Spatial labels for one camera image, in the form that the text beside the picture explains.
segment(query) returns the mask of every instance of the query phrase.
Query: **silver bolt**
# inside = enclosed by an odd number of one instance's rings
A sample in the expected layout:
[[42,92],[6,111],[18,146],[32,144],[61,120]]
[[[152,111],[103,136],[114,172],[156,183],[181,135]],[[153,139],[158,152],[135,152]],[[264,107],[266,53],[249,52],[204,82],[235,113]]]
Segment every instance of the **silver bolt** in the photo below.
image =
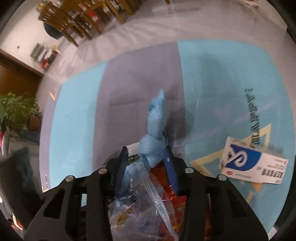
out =
[[223,174],[220,174],[220,175],[218,175],[218,179],[219,179],[220,181],[226,181],[226,180],[227,180],[227,176],[225,176],[225,175],[223,175]]
[[186,167],[185,172],[189,173],[189,174],[192,174],[192,173],[194,173],[194,169],[192,167]]
[[72,182],[73,179],[74,179],[74,177],[71,176],[71,175],[70,176],[66,176],[66,178],[65,178],[66,182]]
[[100,169],[98,170],[98,173],[99,173],[99,174],[106,174],[106,173],[107,173],[107,169],[106,169],[106,168],[100,168]]

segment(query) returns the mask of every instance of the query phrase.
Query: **plastic package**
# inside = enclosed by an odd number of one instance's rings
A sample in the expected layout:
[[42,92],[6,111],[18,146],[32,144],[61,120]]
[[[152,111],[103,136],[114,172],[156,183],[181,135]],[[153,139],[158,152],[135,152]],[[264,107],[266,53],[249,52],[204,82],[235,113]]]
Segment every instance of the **plastic package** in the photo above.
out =
[[138,161],[135,163],[137,172],[130,180],[128,191],[112,204],[114,210],[110,225],[113,240],[177,241],[175,228],[178,225],[172,202],[144,165]]

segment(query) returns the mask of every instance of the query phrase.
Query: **blue fabric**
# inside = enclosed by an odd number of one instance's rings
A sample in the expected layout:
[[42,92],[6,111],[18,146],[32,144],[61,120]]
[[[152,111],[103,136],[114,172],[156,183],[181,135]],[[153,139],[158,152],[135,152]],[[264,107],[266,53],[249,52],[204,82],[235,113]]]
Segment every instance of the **blue fabric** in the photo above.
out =
[[267,232],[277,220],[289,191],[295,156],[292,111],[280,74],[265,49],[224,40],[178,42],[185,97],[187,165],[219,172],[219,154],[228,136],[251,136],[246,93],[254,95],[260,122],[260,145],[289,159],[279,185],[231,179]]
[[67,175],[92,173],[96,103],[106,65],[83,72],[61,87],[49,147],[51,188]]
[[[164,149],[166,147],[166,138],[164,135],[165,127],[165,94],[163,90],[151,100],[148,115],[148,134],[145,135],[139,143],[138,155],[147,170],[156,167],[163,159]],[[126,191],[136,168],[134,163],[126,167],[121,186],[121,193]]]

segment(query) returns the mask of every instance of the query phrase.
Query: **tiled floor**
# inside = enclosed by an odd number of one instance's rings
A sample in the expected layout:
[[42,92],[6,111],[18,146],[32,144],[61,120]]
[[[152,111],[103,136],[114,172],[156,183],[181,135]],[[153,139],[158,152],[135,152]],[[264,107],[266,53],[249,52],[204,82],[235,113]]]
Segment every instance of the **tiled floor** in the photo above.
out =
[[230,39],[265,48],[279,68],[296,119],[294,66],[296,45],[286,31],[260,10],[237,0],[145,0],[124,25],[114,18],[91,41],[77,39],[79,47],[62,42],[61,55],[46,73],[38,92],[41,109],[51,92],[76,74],[116,55],[179,39]]

